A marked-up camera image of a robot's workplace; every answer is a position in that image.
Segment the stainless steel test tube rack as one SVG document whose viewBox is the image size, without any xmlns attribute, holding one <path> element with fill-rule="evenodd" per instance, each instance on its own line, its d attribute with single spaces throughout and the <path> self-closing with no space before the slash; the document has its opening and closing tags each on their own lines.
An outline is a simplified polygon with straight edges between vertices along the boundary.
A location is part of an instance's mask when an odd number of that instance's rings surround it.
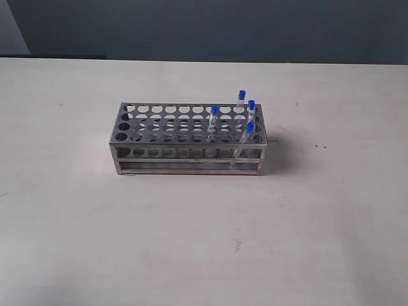
<svg viewBox="0 0 408 306">
<path fill-rule="evenodd" d="M 211 106 L 218 106 L 215 142 L 208 142 Z M 135 174 L 260 175 L 268 140 L 263 110 L 256 102 L 255 129 L 234 150 L 248 120 L 248 103 L 241 120 L 235 104 L 123 103 L 109 146 L 116 172 Z"/>
</svg>

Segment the blue-capped tube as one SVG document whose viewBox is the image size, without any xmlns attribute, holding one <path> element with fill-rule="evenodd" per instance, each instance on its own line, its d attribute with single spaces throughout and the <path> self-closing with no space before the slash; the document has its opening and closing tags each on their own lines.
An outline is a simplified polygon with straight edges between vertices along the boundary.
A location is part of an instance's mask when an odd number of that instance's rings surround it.
<svg viewBox="0 0 408 306">
<path fill-rule="evenodd" d="M 235 113 L 237 114 L 235 119 L 237 122 L 241 120 L 241 113 L 244 111 L 244 101 L 245 101 L 246 91 L 241 89 L 238 93 L 238 100 L 235 107 Z"/>
<path fill-rule="evenodd" d="M 217 122 L 217 113 L 219 111 L 219 107 L 214 105 L 211 106 L 210 110 L 210 117 L 208 119 L 208 136 L 207 136 L 207 141 L 208 142 L 215 142 L 215 134 L 217 130 L 216 122 Z"/>
<path fill-rule="evenodd" d="M 247 123 L 238 143 L 239 147 L 234 150 L 234 158 L 239 158 L 241 155 L 241 152 L 243 150 L 242 146 L 245 145 L 248 142 L 248 139 L 251 137 L 252 132 L 255 129 L 255 123 L 249 122 Z"/>
</svg>

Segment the blue-capped tube edge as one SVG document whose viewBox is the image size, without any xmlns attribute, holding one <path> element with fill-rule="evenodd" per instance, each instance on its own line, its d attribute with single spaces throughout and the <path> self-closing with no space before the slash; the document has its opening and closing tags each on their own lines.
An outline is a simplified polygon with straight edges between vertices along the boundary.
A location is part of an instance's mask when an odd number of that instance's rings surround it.
<svg viewBox="0 0 408 306">
<path fill-rule="evenodd" d="M 247 123 L 250 122 L 255 123 L 255 113 L 256 113 L 256 102 L 255 100 L 249 100 L 248 102 L 248 120 Z"/>
</svg>

